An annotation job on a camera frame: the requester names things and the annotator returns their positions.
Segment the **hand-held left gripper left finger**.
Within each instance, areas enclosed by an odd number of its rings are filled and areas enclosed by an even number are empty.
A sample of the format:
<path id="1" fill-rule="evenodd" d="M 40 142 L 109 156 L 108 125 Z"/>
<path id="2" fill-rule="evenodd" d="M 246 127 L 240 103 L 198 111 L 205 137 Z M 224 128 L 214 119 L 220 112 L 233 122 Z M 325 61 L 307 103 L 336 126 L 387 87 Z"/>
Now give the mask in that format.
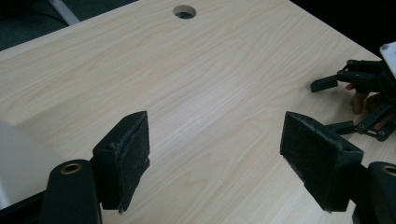
<path id="1" fill-rule="evenodd" d="M 122 118 L 94 147 L 92 166 L 102 208 L 125 212 L 149 168 L 148 113 Z"/>

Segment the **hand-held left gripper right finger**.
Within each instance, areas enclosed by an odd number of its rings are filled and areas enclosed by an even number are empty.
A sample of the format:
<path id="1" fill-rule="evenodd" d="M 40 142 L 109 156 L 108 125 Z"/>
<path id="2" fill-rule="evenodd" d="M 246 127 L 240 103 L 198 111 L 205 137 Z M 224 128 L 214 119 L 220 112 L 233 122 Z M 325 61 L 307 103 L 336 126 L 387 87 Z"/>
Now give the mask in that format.
<path id="1" fill-rule="evenodd" d="M 288 111 L 280 154 L 323 210 L 347 210 L 349 183 L 361 166 L 361 149 L 315 119 Z"/>

